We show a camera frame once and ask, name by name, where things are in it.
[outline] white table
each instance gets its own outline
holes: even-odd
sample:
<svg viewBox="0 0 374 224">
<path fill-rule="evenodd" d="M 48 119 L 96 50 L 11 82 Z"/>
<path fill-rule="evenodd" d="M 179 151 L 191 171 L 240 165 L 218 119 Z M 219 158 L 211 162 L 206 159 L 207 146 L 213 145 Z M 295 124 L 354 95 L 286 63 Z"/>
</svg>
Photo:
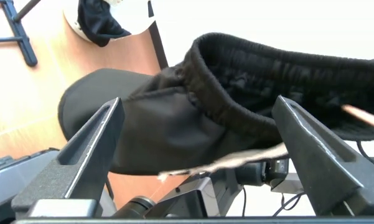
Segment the white table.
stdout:
<svg viewBox="0 0 374 224">
<path fill-rule="evenodd" d="M 194 39 L 208 32 L 224 32 L 283 50 L 374 58 L 374 1 L 151 1 L 169 66 L 183 61 Z M 354 142 L 349 144 L 356 148 Z M 374 141 L 364 142 L 363 147 L 374 156 Z M 281 196 L 269 187 L 247 189 L 246 215 L 272 215 L 279 208 Z M 242 203 L 239 194 L 228 214 L 240 215 Z M 294 210 L 280 215 L 313 214 L 304 197 Z"/>
</svg>

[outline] black garment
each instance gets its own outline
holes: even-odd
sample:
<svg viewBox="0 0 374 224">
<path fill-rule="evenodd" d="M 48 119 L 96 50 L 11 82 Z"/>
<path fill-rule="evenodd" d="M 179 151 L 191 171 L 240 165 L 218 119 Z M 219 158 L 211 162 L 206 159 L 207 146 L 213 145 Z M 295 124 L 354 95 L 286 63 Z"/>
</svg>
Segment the black garment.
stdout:
<svg viewBox="0 0 374 224">
<path fill-rule="evenodd" d="M 118 72 L 118 82 L 105 77 L 102 73 L 99 83 L 89 82 L 89 75 L 84 84 L 67 90 L 73 93 L 62 102 L 71 100 L 59 108 L 65 133 L 64 125 L 72 123 L 66 117 L 82 117 L 82 110 L 74 112 L 78 101 L 99 94 L 110 100 L 115 90 L 136 84 L 119 78 L 124 71 Z M 99 86 L 88 91 L 94 85 Z M 282 141 L 271 118 L 278 95 L 299 103 L 344 140 L 374 140 L 374 127 L 340 109 L 349 104 L 374 114 L 374 60 L 287 52 L 207 34 L 194 41 L 182 63 L 164 69 L 128 97 L 120 95 L 126 119 L 111 171 L 156 175 L 209 164 L 231 152 L 274 146 Z"/>
<path fill-rule="evenodd" d="M 100 47 L 110 39 L 131 35 L 112 17 L 110 5 L 103 0 L 79 0 L 77 21 L 87 38 Z"/>
</svg>

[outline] floor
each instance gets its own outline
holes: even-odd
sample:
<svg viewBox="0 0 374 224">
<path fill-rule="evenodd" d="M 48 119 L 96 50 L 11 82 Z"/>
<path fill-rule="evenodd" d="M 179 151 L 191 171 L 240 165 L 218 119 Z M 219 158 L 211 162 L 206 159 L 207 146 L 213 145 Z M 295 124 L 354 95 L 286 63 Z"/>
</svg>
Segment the floor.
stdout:
<svg viewBox="0 0 374 224">
<path fill-rule="evenodd" d="M 17 10 L 26 2 L 16 0 Z M 66 140 L 58 125 L 57 105 L 64 90 L 84 75 L 99 68 L 150 75 L 159 71 L 149 32 L 99 48 L 73 33 L 62 3 L 41 1 L 22 20 L 39 60 L 35 68 L 25 64 L 17 44 L 0 44 L 0 157 L 62 148 Z M 0 7 L 0 37 L 11 35 Z M 159 200 L 184 178 L 161 183 L 156 177 L 110 174 L 117 207 L 136 195 Z"/>
</svg>

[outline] blurred stick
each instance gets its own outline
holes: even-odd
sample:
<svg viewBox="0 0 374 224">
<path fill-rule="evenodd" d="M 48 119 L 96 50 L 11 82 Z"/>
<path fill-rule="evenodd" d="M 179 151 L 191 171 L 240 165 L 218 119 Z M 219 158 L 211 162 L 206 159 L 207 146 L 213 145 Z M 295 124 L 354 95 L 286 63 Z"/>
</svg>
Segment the blurred stick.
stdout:
<svg viewBox="0 0 374 224">
<path fill-rule="evenodd" d="M 353 115 L 354 117 L 374 126 L 374 115 L 373 114 L 370 114 L 366 111 L 363 111 L 351 105 L 343 105 L 342 109 L 348 112 L 349 114 Z"/>
</svg>

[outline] wooden floor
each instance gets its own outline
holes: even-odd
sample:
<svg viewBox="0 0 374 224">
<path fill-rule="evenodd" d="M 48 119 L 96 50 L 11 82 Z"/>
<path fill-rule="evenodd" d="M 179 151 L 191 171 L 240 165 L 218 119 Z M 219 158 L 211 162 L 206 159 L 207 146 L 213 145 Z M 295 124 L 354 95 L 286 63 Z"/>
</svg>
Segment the wooden floor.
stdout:
<svg viewBox="0 0 374 224">
<path fill-rule="evenodd" d="M 14 1 L 18 11 L 26 1 Z M 62 3 L 43 0 L 22 20 L 39 61 L 35 68 L 25 64 L 17 44 L 0 44 L 0 157 L 62 148 L 66 140 L 57 120 L 59 99 L 87 73 L 99 68 L 150 75 L 159 71 L 149 32 L 99 48 L 73 33 L 63 17 Z M 0 37 L 10 35 L 0 7 Z M 156 177 L 110 174 L 118 207 L 136 195 L 159 200 L 183 179 L 160 183 Z"/>
</svg>

